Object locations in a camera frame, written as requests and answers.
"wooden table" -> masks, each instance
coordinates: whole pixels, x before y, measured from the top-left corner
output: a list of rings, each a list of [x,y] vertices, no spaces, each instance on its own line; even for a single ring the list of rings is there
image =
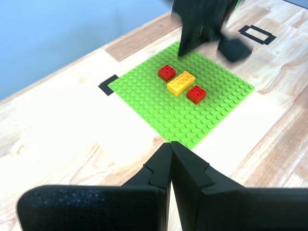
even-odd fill
[[[308,186],[308,10],[247,0],[227,30],[255,25],[277,38],[230,65],[217,44],[198,51],[256,90],[193,151],[245,186]],[[18,198],[42,184],[121,185],[164,142],[115,93],[97,86],[180,39],[169,14],[0,103],[0,230],[20,230]],[[169,230],[180,230],[172,192]]]

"red lego brick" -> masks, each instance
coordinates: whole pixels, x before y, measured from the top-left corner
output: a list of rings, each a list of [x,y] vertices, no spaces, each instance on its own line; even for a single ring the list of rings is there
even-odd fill
[[[164,81],[168,82],[176,75],[175,69],[171,66],[166,65],[158,70],[158,76],[161,77]]]
[[[192,101],[194,104],[198,104],[206,96],[206,91],[203,90],[198,85],[194,86],[187,92],[187,98]]]

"blue wall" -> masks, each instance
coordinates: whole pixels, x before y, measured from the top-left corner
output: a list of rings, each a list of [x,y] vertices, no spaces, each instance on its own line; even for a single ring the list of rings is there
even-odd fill
[[[163,0],[0,0],[0,100],[168,10]]]

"green baseplate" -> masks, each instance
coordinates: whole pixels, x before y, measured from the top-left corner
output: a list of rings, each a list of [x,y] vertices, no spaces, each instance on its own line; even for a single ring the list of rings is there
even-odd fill
[[[166,141],[179,141],[192,149],[254,87],[197,52],[178,59],[179,45],[174,43],[109,87]],[[177,71],[176,76],[184,71],[195,76],[194,84],[177,97],[158,76],[158,70],[166,64]],[[207,92],[198,105],[186,98],[187,91],[195,85]]]

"yellow lego brick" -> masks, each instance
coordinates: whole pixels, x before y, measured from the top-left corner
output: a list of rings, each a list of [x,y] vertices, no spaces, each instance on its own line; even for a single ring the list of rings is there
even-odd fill
[[[194,83],[195,77],[184,71],[177,76],[174,80],[167,84],[167,89],[175,96],[180,95],[185,89]]]

